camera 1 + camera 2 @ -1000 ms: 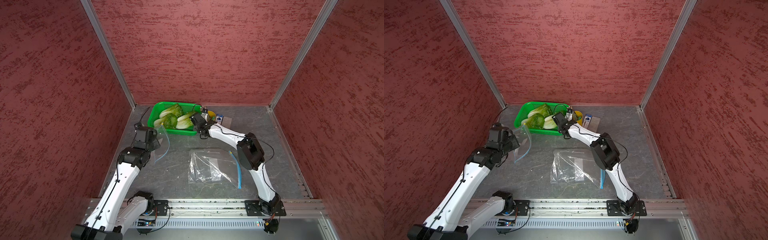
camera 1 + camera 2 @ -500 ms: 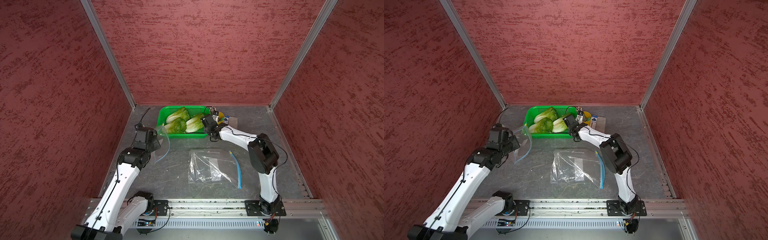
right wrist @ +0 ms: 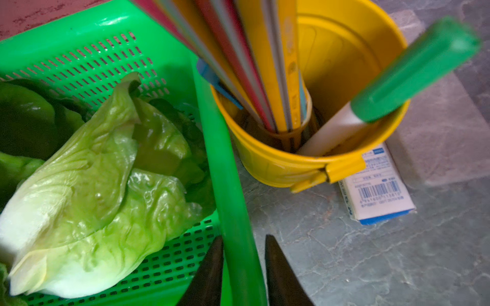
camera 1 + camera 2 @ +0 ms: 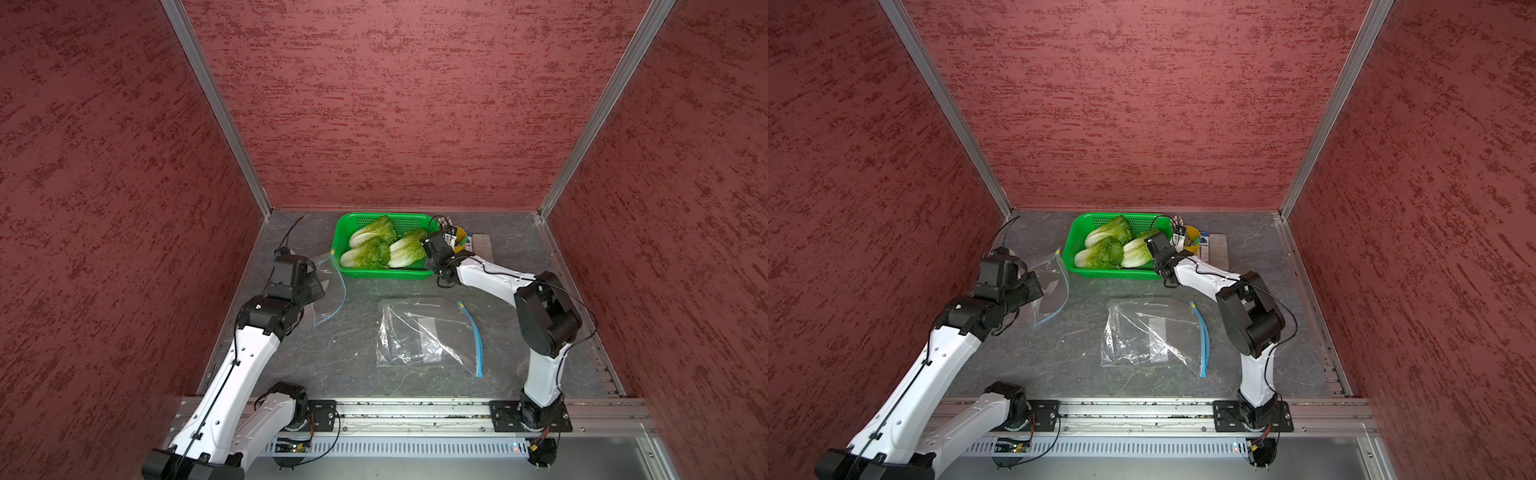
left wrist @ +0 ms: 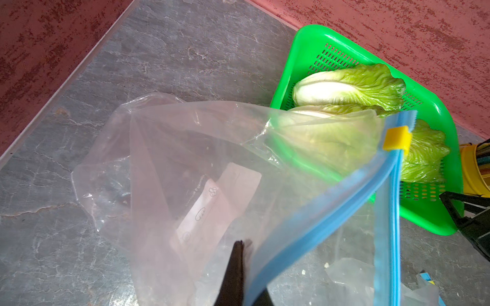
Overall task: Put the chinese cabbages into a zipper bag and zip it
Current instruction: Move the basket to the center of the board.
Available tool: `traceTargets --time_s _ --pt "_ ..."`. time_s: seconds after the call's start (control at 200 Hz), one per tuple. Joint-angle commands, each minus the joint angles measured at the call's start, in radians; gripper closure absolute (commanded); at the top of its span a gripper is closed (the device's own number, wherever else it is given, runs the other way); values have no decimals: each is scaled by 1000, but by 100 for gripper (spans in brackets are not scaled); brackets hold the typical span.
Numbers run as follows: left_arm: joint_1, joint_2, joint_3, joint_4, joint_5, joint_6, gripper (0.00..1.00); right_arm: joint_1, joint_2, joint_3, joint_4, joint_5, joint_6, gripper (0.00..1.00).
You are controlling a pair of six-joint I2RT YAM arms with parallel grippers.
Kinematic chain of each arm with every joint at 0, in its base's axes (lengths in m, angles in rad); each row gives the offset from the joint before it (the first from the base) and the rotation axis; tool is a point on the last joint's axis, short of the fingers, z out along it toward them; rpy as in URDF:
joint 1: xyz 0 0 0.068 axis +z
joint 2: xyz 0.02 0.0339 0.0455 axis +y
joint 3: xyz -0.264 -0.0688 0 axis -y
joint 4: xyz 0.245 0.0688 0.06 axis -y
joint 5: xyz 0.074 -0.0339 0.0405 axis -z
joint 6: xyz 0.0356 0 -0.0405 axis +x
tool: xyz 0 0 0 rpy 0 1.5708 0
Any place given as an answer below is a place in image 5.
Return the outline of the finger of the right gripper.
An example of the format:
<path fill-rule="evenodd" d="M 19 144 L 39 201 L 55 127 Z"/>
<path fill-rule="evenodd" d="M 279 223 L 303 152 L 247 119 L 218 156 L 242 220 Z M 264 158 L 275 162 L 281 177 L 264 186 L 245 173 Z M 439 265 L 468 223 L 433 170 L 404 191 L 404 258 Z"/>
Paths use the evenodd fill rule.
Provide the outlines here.
<path fill-rule="evenodd" d="M 489 198 L 446 191 L 440 200 L 459 232 L 489 261 Z"/>

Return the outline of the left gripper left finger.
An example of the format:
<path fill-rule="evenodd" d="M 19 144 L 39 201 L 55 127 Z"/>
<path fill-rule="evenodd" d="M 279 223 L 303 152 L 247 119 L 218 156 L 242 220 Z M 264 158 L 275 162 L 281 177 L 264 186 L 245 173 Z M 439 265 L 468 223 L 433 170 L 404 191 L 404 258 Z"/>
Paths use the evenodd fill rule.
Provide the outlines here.
<path fill-rule="evenodd" d="M 244 242 L 233 245 L 227 269 L 214 306 L 242 306 L 244 299 Z"/>

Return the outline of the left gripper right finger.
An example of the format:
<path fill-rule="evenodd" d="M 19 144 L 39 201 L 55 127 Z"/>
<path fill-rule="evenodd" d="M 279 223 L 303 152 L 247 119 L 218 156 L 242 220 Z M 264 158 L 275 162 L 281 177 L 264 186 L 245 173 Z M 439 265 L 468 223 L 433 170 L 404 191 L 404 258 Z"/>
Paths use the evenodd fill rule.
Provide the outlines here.
<path fill-rule="evenodd" d="M 264 291 L 257 297 L 253 303 L 253 306 L 274 306 L 267 288 L 265 288 Z"/>

